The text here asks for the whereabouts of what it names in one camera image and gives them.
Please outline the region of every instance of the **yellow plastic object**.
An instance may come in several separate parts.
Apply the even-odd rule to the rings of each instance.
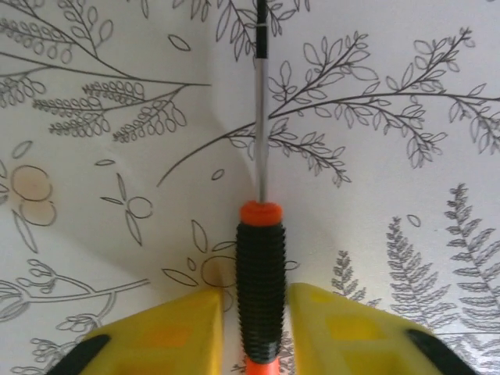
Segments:
[[[222,311],[209,289],[94,330],[111,340],[81,375],[220,375]]]
[[[288,288],[298,375],[440,375],[404,336],[430,333],[394,316],[309,284]]]

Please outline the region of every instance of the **wallpaper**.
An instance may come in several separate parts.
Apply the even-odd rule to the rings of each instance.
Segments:
[[[268,11],[287,278],[500,373],[500,3]],[[255,18],[249,0],[0,0],[0,374],[43,374],[96,327],[207,287],[223,373],[244,373]]]

